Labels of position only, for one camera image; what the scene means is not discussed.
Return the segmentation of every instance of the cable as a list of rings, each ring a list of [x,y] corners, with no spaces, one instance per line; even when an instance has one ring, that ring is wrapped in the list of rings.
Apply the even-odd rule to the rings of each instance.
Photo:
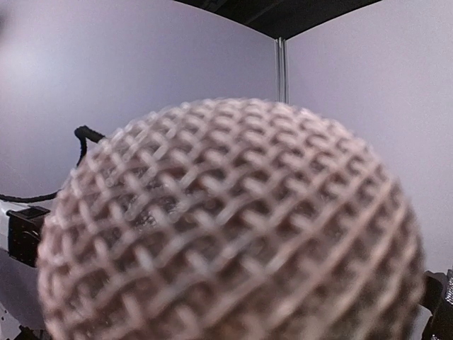
[[[95,130],[90,129],[88,126],[80,126],[74,130],[74,134],[80,141],[80,157],[77,161],[76,167],[82,162],[82,159],[85,157],[86,152],[88,151],[88,146],[86,144],[86,140],[90,140],[94,143],[99,143],[105,136],[96,132]],[[45,200],[53,200],[57,197],[58,191],[54,193],[48,193],[47,195],[40,195],[40,196],[33,196],[33,197],[15,197],[15,196],[8,196],[0,194],[0,200],[5,202],[13,202],[13,203],[37,203],[37,202],[44,202]]]

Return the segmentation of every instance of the woven mesh grille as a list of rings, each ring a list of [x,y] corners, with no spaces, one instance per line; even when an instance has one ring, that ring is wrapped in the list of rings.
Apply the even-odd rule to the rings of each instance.
[[[342,125],[281,103],[185,103],[72,171],[39,291],[59,339],[402,339],[423,294],[397,181]]]

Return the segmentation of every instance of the metal mesh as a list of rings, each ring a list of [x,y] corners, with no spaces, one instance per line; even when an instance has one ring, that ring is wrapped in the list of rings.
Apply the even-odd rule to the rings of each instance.
[[[71,172],[39,248],[60,339],[402,339],[423,294],[400,185],[339,123],[259,100],[152,113]]]

